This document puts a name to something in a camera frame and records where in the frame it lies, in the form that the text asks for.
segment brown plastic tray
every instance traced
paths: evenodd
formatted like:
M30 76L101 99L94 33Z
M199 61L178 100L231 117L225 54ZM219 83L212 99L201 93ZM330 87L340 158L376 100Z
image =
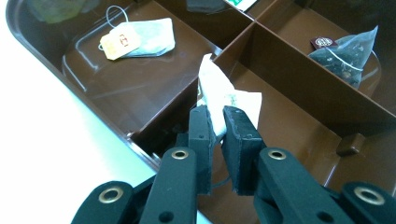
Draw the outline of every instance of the brown plastic tray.
M394 195L392 48L386 49L388 37L379 35L379 53L364 67L364 76L373 75L358 90L309 59L313 36L338 38L367 28L344 26L348 17L332 14L337 4L323 9L327 2L260 0L246 13L228 5L216 13L196 13L187 10L187 1L98 1L74 18L47 24L28 1L15 0L8 1L7 21L27 49L120 138L135 141L147 160L152 153L161 156L177 133L187 130L199 66L212 52L236 89L262 93L258 130L268 146L292 152L331 189L360 180ZM97 47L110 30L105 13L111 5L125 8L129 21L171 18L175 49L158 58L107 60ZM124 20L119 12L110 17L115 24ZM227 176L219 148L213 174L214 182ZM252 198L236 196L230 183L211 197L200 196L199 209L214 223L258 223Z

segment tea bag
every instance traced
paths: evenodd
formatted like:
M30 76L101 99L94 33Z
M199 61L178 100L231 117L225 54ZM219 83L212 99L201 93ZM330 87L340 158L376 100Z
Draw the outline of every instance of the tea bag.
M118 26L111 24L108 12L116 7L122 11L126 22ZM170 18L154 21L128 21L126 12L117 6L106 11L107 23L113 27L108 35L101 38L99 49L104 50L108 59L132 57L157 57L175 47L173 24Z
M308 56L358 88L363 66L373 50L377 29L378 26L369 32L342 37L335 41L338 46L317 49Z
M123 55L122 58L157 57L175 47L172 20L170 18L156 21L123 22L119 26L134 27L141 41L139 48Z
M231 105L244 110L257 129L262 93L236 90L221 69L210 60L211 55L206 54L201 62L198 78L202 98L197 105L207 105L218 144L227 132L223 116L224 106Z

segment brown label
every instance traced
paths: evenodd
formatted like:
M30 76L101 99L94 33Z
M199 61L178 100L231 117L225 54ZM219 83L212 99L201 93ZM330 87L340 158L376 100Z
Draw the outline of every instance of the brown label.
M337 43L335 43L333 39L324 36L318 36L311 39L311 44L314 46L315 49L321 49L329 46L337 46Z

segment mesh tea bag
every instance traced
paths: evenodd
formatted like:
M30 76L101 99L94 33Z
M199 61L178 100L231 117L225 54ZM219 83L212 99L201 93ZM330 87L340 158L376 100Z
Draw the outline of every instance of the mesh tea bag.
M363 66L373 50L377 29L378 26L369 32L342 37L335 41L338 46L317 49L308 56L358 88Z

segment tea bag string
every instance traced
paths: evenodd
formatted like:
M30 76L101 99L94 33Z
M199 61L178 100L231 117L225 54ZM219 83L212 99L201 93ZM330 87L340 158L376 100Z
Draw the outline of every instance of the tea bag string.
M124 14L124 16L125 16L126 22L128 22L128 15L126 14L125 10L124 10L122 7L119 7L119 6L110 6L110 7L108 7L107 10L106 10L106 20L107 20L107 23L108 23L111 27L116 28L113 24L111 24L110 18L108 17L108 12L109 12L110 9L113 8L113 7L116 7L116 8L118 8L119 10L121 10L121 12L122 12L122 13ZM98 45L98 48L99 48L99 50L103 51L103 48L102 48L102 45L101 45L101 44Z
M355 70L358 70L358 71L363 71L363 69L357 68L357 67L353 66L352 64L347 63L346 61L342 60L340 57L338 57L338 56L337 56L334 52L332 52L330 49L328 49L328 48L325 48L325 49L328 50L328 51L332 54L332 56L334 56L336 59L340 60L342 63L346 64L346 65L349 66L350 68L355 69Z

